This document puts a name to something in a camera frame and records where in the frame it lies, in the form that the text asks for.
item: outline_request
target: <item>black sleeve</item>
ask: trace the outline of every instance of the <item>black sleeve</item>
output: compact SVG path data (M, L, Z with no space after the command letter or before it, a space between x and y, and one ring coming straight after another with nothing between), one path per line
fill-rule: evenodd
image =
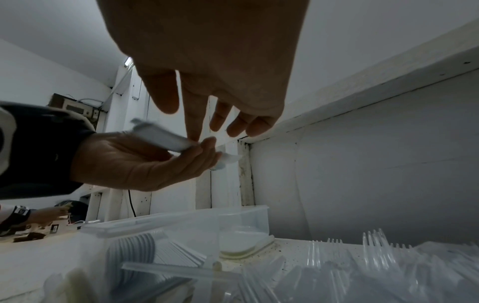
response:
M0 102L0 199L65 195L80 143L94 133L78 114Z

